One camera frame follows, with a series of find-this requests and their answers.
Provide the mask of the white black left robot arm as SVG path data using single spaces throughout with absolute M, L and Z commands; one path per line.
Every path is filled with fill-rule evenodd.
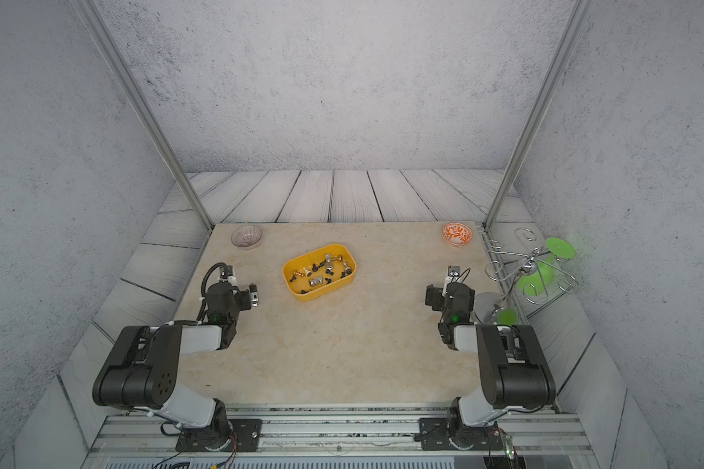
M 230 281 L 211 285 L 202 295 L 197 320 L 121 330 L 92 386 L 97 406 L 144 410 L 187 430 L 201 430 L 220 417 L 221 404 L 178 382 L 180 359 L 227 349 L 237 335 L 242 312 L 259 304 L 257 285 L 242 290 Z

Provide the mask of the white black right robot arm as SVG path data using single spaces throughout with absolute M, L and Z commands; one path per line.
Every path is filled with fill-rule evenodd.
M 424 304 L 439 313 L 442 342 L 451 350 L 477 355 L 480 387 L 455 398 L 450 410 L 453 430 L 480 428 L 518 412 L 531 414 L 550 406 L 557 385 L 528 324 L 494 324 L 473 316 L 478 295 L 460 281 L 428 285 Z

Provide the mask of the yellow plastic storage box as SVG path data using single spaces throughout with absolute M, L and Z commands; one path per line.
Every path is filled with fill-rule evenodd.
M 332 256 L 342 255 L 343 261 L 346 261 L 351 267 L 352 274 L 349 276 L 344 275 L 342 262 L 336 261 L 334 261 L 334 267 L 328 271 L 325 268 L 326 254 Z M 293 275 L 295 270 L 312 269 L 313 264 L 323 265 L 323 267 L 318 272 L 313 272 L 310 277 L 297 277 Z M 286 286 L 293 297 L 301 302 L 308 302 L 352 283 L 357 272 L 357 267 L 357 262 L 350 251 L 342 244 L 333 243 L 287 261 L 283 267 L 282 273 Z M 317 286 L 309 285 L 310 279 L 314 279 L 315 277 L 321 277 L 324 280 L 323 283 Z M 326 277 L 332 277 L 334 282 L 330 285 L 326 285 Z M 312 292 L 309 294 L 300 294 L 302 289 L 312 290 Z

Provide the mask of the orange patterned ceramic bowl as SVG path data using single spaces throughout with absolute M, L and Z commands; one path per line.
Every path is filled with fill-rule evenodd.
M 463 223 L 448 223 L 442 228 L 444 242 L 453 247 L 464 247 L 473 240 L 473 231 Z

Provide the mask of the purple patterned glass bowl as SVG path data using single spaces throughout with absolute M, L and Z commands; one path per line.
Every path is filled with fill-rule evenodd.
M 256 225 L 242 225 L 236 229 L 231 236 L 233 246 L 240 249 L 250 250 L 256 248 L 262 241 L 263 230 Z

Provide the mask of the green disc metal stand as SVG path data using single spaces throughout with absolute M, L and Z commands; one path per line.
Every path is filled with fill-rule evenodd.
M 486 252 L 491 261 L 484 273 L 498 283 L 501 293 L 480 293 L 475 296 L 474 314 L 477 322 L 513 326 L 520 322 L 514 302 L 522 300 L 540 309 L 562 295 L 573 292 L 578 279 L 567 271 L 566 264 L 576 254 L 576 248 L 562 238 L 538 236 L 528 228 L 518 228 L 514 236 L 522 250 L 506 248 L 498 240 L 489 240 Z

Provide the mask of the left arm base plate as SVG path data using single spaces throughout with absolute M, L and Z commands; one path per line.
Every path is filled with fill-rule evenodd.
M 179 453 L 255 453 L 263 421 L 258 418 L 228 419 L 201 429 L 184 429 L 175 449 Z

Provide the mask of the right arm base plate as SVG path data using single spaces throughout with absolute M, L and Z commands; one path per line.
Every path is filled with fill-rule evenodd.
M 418 421 L 413 440 L 423 451 L 502 451 L 497 427 L 469 427 L 446 417 L 424 417 Z

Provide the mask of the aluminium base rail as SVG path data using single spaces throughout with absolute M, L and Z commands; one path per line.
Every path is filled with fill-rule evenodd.
M 135 458 L 142 467 L 210 459 L 233 467 L 268 458 L 327 458 L 334 465 L 365 458 L 396 459 L 409 467 L 438 459 L 475 457 L 490 468 L 596 468 L 592 445 L 575 414 L 542 410 L 507 414 L 457 442 L 446 430 L 445 406 L 230 406 L 232 434 L 214 451 L 186 442 L 173 425 L 143 414 L 109 416 L 89 451 L 111 461 Z

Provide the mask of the left aluminium frame post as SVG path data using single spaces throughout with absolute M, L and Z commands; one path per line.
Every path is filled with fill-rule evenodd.
M 199 222 L 201 222 L 203 228 L 205 228 L 205 232 L 210 235 L 215 228 L 215 223 L 208 215 L 207 210 L 201 202 L 201 198 L 198 196 L 190 179 L 186 175 L 170 142 L 168 142 L 164 135 L 160 123 L 158 123 L 158 120 L 154 116 L 126 60 L 123 58 L 119 48 L 117 48 L 101 13 L 91 0 L 74 0 L 72 1 L 72 5 L 82 20 L 82 23 L 86 26 L 86 29 L 106 64 L 115 76 L 129 104 L 133 107 L 135 115 L 137 115 L 154 143 L 158 155 L 183 193 L 187 203 L 189 203 L 191 209 L 195 211 Z

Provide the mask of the aluminium frame post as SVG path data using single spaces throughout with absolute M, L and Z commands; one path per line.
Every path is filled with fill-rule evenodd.
M 201 202 L 201 198 L 198 196 L 190 179 L 186 175 L 170 142 L 168 142 L 164 135 L 160 123 L 158 123 L 158 120 L 154 116 L 126 60 L 123 58 L 119 48 L 117 48 L 101 13 L 91 0 L 74 0 L 72 1 L 72 5 L 82 20 L 82 23 L 86 26 L 86 29 L 106 64 L 115 76 L 129 104 L 133 107 L 135 115 L 137 115 L 154 143 L 158 155 L 183 193 L 187 203 L 189 203 L 191 209 L 195 211 L 199 222 L 201 222 L 203 228 L 205 228 L 205 232 L 210 235 L 215 228 L 215 223 L 208 215 L 207 210 Z
M 542 125 L 543 119 L 551 105 L 551 101 L 553 101 L 553 94 L 557 87 L 559 87 L 561 78 L 568 66 L 576 43 L 586 23 L 588 23 L 593 7 L 593 0 L 578 0 L 573 5 L 569 20 L 565 25 L 559 44 L 555 49 L 555 54 L 553 54 L 553 58 L 543 78 L 542 86 L 514 147 L 512 156 L 508 160 L 496 197 L 494 197 L 483 223 L 485 232 L 490 231 L 498 222 L 500 212 L 508 199 L 510 189 L 514 185 L 522 165 L 529 154 L 531 145 Z

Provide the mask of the right aluminium frame post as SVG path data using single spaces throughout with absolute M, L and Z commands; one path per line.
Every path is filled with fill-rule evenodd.
M 531 145 L 542 125 L 543 119 L 551 105 L 551 101 L 553 101 L 553 94 L 557 87 L 559 87 L 561 78 L 568 66 L 576 43 L 586 23 L 588 23 L 593 7 L 593 0 L 578 0 L 573 5 L 569 20 L 565 25 L 559 44 L 555 49 L 555 54 L 553 54 L 553 58 L 543 78 L 542 86 L 514 147 L 512 156 L 508 160 L 496 197 L 494 197 L 483 223 L 485 232 L 490 231 L 498 222 L 500 212 L 508 199 L 510 189 L 514 185 L 522 165 L 529 154 Z

